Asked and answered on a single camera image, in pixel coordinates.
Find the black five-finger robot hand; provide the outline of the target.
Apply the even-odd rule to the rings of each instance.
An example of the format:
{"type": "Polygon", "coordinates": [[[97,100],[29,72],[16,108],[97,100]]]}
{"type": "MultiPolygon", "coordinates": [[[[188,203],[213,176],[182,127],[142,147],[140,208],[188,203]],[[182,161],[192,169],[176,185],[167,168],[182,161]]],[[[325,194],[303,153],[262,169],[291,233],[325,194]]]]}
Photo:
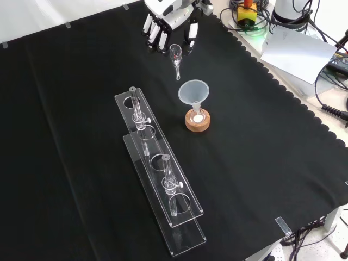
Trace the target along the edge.
{"type": "Polygon", "coordinates": [[[200,1],[144,1],[148,15],[142,28],[146,45],[158,53],[168,52],[169,39],[173,31],[189,21],[189,31],[184,37],[188,50],[192,50],[198,33],[198,21],[193,17],[200,1]]]}

